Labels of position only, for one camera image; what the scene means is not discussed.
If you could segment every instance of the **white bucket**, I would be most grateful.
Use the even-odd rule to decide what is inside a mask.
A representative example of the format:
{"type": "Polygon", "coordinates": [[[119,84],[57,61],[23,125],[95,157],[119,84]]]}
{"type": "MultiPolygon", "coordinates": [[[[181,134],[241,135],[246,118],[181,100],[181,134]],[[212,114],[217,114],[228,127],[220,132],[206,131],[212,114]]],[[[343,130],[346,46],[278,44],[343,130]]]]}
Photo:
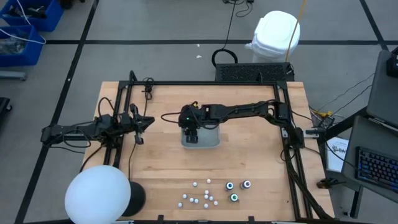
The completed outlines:
{"type": "MultiPolygon", "coordinates": [[[[272,11],[260,19],[254,37],[246,48],[253,50],[253,63],[285,62],[289,42],[297,20],[286,12],[272,11]]],[[[294,51],[300,39],[300,24],[290,45],[289,55],[294,51]]]]}

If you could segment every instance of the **white ball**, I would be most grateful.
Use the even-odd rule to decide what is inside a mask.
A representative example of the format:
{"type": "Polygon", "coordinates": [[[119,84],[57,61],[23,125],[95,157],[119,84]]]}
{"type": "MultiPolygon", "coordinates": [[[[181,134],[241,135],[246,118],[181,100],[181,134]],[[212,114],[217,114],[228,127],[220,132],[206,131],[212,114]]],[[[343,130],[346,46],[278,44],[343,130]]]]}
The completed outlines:
{"type": "Polygon", "coordinates": [[[95,166],[78,174],[65,194],[65,210],[76,224],[109,224],[126,210],[130,183],[113,166],[95,166]]]}

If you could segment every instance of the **gray floor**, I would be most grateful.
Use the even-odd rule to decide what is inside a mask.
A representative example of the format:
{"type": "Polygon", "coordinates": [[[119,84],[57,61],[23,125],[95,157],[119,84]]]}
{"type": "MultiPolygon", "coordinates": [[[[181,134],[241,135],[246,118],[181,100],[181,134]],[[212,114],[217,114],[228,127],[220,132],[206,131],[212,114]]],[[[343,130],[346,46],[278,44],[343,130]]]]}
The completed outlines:
{"type": "MultiPolygon", "coordinates": [[[[43,33],[48,40],[79,40],[93,0],[76,2],[65,11],[57,29],[43,33]]],[[[308,0],[301,21],[301,40],[377,40],[359,1],[308,0]]],[[[367,1],[385,40],[398,40],[396,0],[367,1]]],[[[258,19],[281,10],[297,16],[300,1],[257,0],[250,15],[234,18],[231,39],[251,39],[258,19]]],[[[224,39],[232,5],[221,0],[101,0],[88,40],[190,40],[224,39]]],[[[210,58],[222,45],[85,45],[69,89],[59,124],[91,119],[103,81],[127,79],[133,69],[138,79],[214,80],[210,58]]],[[[48,125],[57,104],[77,45],[46,45],[34,67],[7,68],[25,71],[25,82],[0,80],[0,96],[10,97],[14,110],[0,135],[0,219],[14,223],[40,152],[40,130],[48,125]]],[[[252,53],[243,45],[229,45],[240,62],[252,53]]],[[[374,72],[380,45],[299,45],[290,61],[296,80],[303,81],[314,108],[332,100],[374,72]]],[[[219,62],[232,62],[220,55],[219,62]]],[[[326,109],[337,110],[371,83],[360,84],[326,109]]],[[[366,105],[369,92],[341,110],[348,116],[366,105]]],[[[78,172],[82,156],[51,149],[30,203],[25,222],[66,218],[63,197],[78,172]]],[[[343,220],[353,192],[331,190],[335,214],[343,220]]],[[[365,190],[357,221],[396,223],[398,205],[365,190]]]]}

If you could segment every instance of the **blue bin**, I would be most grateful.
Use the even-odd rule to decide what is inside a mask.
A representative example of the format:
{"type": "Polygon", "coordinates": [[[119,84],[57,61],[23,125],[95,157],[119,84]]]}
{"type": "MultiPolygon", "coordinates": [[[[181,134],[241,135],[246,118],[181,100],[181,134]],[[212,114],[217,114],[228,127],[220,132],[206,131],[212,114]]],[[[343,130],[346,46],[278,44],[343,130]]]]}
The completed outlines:
{"type": "MultiPolygon", "coordinates": [[[[29,34],[29,40],[44,41],[33,26],[0,27],[0,29],[19,37],[21,34],[29,34]]],[[[0,32],[0,39],[6,38],[9,36],[0,32]]],[[[20,54],[0,54],[0,67],[35,65],[39,60],[42,47],[42,44],[27,42],[24,51],[20,54]]]]}
{"type": "MultiPolygon", "coordinates": [[[[28,17],[28,20],[38,31],[51,32],[55,30],[63,14],[63,9],[57,0],[19,0],[19,2],[22,6],[29,5],[30,3],[34,5],[47,6],[47,10],[45,12],[47,15],[46,19],[28,17]]],[[[13,17],[6,15],[11,6],[21,8],[19,7],[17,0],[8,0],[6,5],[0,11],[0,18],[3,18],[10,26],[28,25],[24,17],[13,17]]]]}

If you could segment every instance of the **wooden table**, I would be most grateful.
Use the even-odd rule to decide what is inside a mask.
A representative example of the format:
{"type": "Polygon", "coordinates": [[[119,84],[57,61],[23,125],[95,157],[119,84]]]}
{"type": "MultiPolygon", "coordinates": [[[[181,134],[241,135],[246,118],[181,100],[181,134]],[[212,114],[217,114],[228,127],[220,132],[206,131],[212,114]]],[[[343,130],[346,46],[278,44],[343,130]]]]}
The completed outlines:
{"type": "MultiPolygon", "coordinates": [[[[114,102],[117,86],[117,82],[104,82],[99,98],[106,96],[114,102]]],[[[288,88],[292,109],[309,117],[303,83],[288,83],[288,88]]],[[[138,106],[140,114],[143,114],[145,105],[143,89],[143,86],[133,86],[131,96],[131,103],[138,106]]],[[[147,115],[154,116],[155,123],[142,135],[145,144],[137,146],[131,159],[131,179],[145,188],[147,201],[144,208],[130,219],[156,220],[158,215],[164,215],[165,220],[242,221],[253,215],[256,221],[295,220],[286,166],[280,159],[282,141],[279,127],[262,118],[232,119],[220,126],[219,147],[186,150],[180,143],[180,128],[160,118],[164,113],[180,111],[183,105],[193,101],[198,101],[199,105],[221,103],[228,106],[274,99],[271,86],[156,85],[152,93],[154,97],[148,102],[147,115]],[[206,179],[211,179],[211,184],[207,184],[206,179]],[[243,180],[251,181],[250,189],[239,189],[238,185],[243,180]],[[229,181],[235,184],[232,192],[239,195],[239,203],[228,202],[231,192],[226,192],[224,185],[229,181]],[[194,188],[193,182],[198,182],[198,187],[194,188]],[[218,206],[204,199],[205,190],[210,191],[218,206]],[[183,194],[188,198],[199,198],[199,204],[183,199],[183,194]],[[179,202],[183,203],[183,208],[178,208],[179,202]],[[204,209],[204,203],[208,203],[209,208],[204,209]]],[[[101,112],[112,114],[107,103],[102,104],[101,112]]],[[[168,119],[177,120],[177,116],[169,116],[168,119]]],[[[294,115],[294,121],[302,129],[312,127],[311,121],[305,118],[294,115]]],[[[120,163],[120,169],[126,175],[133,145],[134,133],[127,134],[120,163]]],[[[305,145],[318,150],[316,140],[306,139],[305,145]]],[[[88,148],[85,159],[98,146],[93,144],[88,148]]],[[[104,152],[105,149],[100,150],[85,168],[102,164],[104,152]]],[[[304,149],[301,152],[309,191],[334,217],[329,191],[316,186],[320,179],[325,178],[320,156],[304,149]]],[[[298,187],[297,192],[300,213],[304,217],[302,194],[298,187]]]]}

